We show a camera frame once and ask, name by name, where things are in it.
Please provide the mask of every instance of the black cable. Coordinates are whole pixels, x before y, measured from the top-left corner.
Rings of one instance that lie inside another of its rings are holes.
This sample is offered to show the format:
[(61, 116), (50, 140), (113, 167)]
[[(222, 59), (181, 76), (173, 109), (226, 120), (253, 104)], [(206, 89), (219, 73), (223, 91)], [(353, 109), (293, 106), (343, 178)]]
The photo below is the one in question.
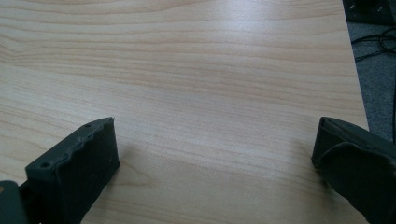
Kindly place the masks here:
[(352, 45), (356, 45), (356, 44), (359, 44), (362, 42), (378, 42), (379, 47), (380, 47), (380, 50), (378, 50), (378, 51), (355, 57), (355, 62), (359, 62), (364, 59), (371, 58), (371, 57), (374, 57), (374, 56), (382, 54), (382, 53), (390, 53), (390, 54), (396, 55), (396, 47), (390, 48), (386, 44), (386, 42), (396, 43), (396, 36), (389, 34), (391, 31), (394, 31), (394, 30), (396, 30), (396, 27), (389, 28), (388, 30), (382, 32), (382, 34), (380, 34), (380, 35), (367, 35), (367, 36), (363, 36), (363, 37), (353, 40), (351, 42)]

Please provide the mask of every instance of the table surface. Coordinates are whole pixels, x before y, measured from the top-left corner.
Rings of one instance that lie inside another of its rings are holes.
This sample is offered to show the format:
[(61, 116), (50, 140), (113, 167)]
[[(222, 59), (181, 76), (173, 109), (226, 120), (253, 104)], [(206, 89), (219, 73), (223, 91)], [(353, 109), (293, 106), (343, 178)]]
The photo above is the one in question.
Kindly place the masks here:
[(0, 179), (115, 117), (83, 223), (364, 223), (323, 184), (319, 118), (367, 127), (339, 0), (0, 1)]

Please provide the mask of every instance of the floor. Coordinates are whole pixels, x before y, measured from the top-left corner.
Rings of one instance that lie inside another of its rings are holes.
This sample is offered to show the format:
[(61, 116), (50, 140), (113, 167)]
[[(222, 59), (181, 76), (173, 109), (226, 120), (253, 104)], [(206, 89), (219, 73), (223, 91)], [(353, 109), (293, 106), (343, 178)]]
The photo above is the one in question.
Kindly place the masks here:
[[(393, 12), (396, 12), (396, 4), (392, 5), (392, 9), (394, 9)], [(381, 34), (390, 28), (389, 26), (355, 22), (348, 22), (347, 26), (351, 40), (366, 35)], [(377, 50), (377, 43), (366, 42), (353, 46), (355, 57)], [(391, 141), (396, 55), (381, 54), (356, 62), (356, 67), (370, 131)]]

